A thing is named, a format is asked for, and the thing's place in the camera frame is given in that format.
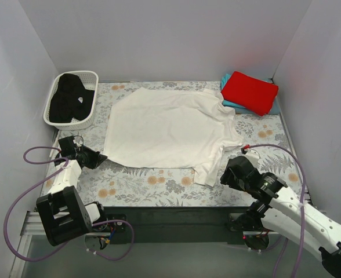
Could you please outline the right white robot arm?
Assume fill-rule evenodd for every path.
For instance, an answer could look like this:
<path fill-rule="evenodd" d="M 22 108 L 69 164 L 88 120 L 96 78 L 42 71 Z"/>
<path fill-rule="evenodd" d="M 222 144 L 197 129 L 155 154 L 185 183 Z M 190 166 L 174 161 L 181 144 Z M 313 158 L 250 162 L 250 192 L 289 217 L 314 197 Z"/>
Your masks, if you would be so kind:
<path fill-rule="evenodd" d="M 301 202 L 275 174 L 260 173 L 245 156 L 228 161 L 220 182 L 255 199 L 235 226 L 275 231 L 320 259 L 333 277 L 341 277 L 341 224 Z"/>

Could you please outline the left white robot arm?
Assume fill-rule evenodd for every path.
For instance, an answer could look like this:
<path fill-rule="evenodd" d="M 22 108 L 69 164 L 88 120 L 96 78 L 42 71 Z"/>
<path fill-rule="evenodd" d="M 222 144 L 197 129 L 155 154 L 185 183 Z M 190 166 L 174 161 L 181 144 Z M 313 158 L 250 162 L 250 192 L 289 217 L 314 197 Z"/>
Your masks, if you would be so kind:
<path fill-rule="evenodd" d="M 107 156 L 77 141 L 78 136 L 59 139 L 60 151 L 56 156 L 59 172 L 46 195 L 36 205 L 43 228 L 52 246 L 58 246 L 76 237 L 108 226 L 108 217 L 99 202 L 83 204 L 77 185 L 84 168 L 96 169 Z"/>

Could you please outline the white t shirt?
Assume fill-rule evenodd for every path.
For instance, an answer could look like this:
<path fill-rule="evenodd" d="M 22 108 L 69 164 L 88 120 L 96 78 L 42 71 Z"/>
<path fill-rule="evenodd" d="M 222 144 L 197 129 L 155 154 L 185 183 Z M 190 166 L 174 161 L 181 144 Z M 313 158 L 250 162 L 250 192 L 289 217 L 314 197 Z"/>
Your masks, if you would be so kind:
<path fill-rule="evenodd" d="M 244 141 L 222 101 L 210 89 L 141 87 L 112 106 L 104 154 L 126 167 L 192 168 L 196 184 L 214 186 L 224 152 Z"/>

